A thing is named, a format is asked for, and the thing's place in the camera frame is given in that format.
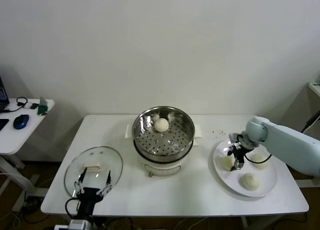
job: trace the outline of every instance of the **steamed bun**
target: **steamed bun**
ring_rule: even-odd
[[[265,169],[265,168],[267,168],[269,166],[269,160],[264,162],[264,163],[260,163],[260,162],[263,162],[266,159],[267,159],[267,156],[265,156],[262,153],[257,153],[255,155],[253,155],[250,160],[256,162],[256,163],[253,163],[253,165],[257,169]]]
[[[230,156],[224,156],[221,158],[221,163],[222,163],[222,166],[224,168],[224,170],[226,171],[230,171],[231,168],[234,166],[235,164],[235,157],[234,155],[230,155]]]
[[[154,122],[154,128],[157,132],[163,133],[169,129],[169,122],[165,118],[159,118]]]
[[[241,177],[241,182],[242,182],[243,186],[250,191],[255,191],[260,186],[260,181],[259,181],[258,177],[253,173],[244,174]]]

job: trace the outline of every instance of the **green object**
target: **green object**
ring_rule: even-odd
[[[40,103],[38,106],[37,114],[40,116],[43,116],[43,115],[46,115],[47,113],[48,113],[48,103],[43,97],[40,97]]]

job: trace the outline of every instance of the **white wall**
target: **white wall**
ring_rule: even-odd
[[[56,101],[20,155],[60,160],[88,114],[280,121],[320,74],[319,12],[320,0],[0,0],[9,95]]]

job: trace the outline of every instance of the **stainless steel pot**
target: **stainless steel pot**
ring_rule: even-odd
[[[155,121],[169,122],[165,132],[155,130]],[[145,159],[161,164],[176,162],[185,157],[193,144],[195,126],[191,118],[180,109],[157,106],[141,113],[132,126],[133,143]]]

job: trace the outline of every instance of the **laptop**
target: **laptop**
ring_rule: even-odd
[[[0,77],[0,112],[4,110],[9,103],[9,98]]]

